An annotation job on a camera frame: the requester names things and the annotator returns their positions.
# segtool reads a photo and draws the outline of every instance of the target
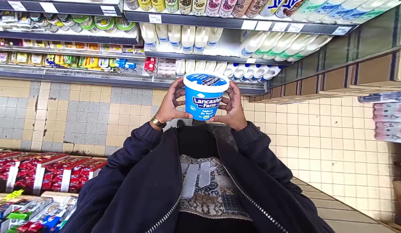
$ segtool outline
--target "jacket sleeve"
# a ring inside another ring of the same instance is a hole
[[[120,188],[128,172],[160,142],[162,131],[149,123],[134,129],[123,148],[107,159],[98,176],[84,184],[78,196],[77,209],[62,228],[64,232],[90,232]]]

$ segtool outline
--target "person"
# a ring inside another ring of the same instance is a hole
[[[332,233],[292,172],[269,149],[270,138],[246,121],[234,82],[211,122],[230,126],[238,151],[206,126],[163,132],[192,118],[173,82],[150,122],[134,129],[79,193],[63,233]]]

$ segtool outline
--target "yogurt lid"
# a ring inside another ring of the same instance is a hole
[[[183,79],[186,87],[205,93],[220,93],[228,90],[229,78],[210,71],[188,72]]]

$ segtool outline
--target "bottle label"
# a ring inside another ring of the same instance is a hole
[[[241,54],[243,56],[250,56],[251,54],[253,54],[254,52],[250,52],[248,50],[246,50],[245,48],[242,49]]]

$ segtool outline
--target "grey floor tile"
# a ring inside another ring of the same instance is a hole
[[[153,100],[152,95],[144,94],[142,95],[142,105],[151,105]]]

